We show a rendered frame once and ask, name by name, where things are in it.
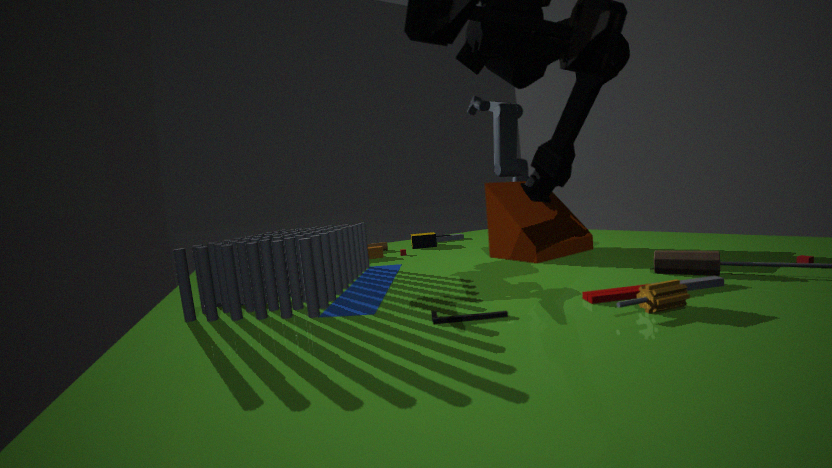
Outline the orange rectangular bar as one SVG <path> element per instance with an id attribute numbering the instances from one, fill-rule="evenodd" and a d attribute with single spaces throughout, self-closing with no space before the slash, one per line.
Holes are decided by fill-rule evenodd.
<path id="1" fill-rule="evenodd" d="M 369 259 L 384 258 L 383 257 L 383 247 L 382 246 L 368 247 L 368 257 L 369 257 Z"/>

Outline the blue flat strip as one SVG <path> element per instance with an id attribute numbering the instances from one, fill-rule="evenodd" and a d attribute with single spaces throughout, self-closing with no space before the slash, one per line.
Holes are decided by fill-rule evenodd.
<path id="1" fill-rule="evenodd" d="M 318 317 L 375 314 L 401 265 L 369 267 Z"/>

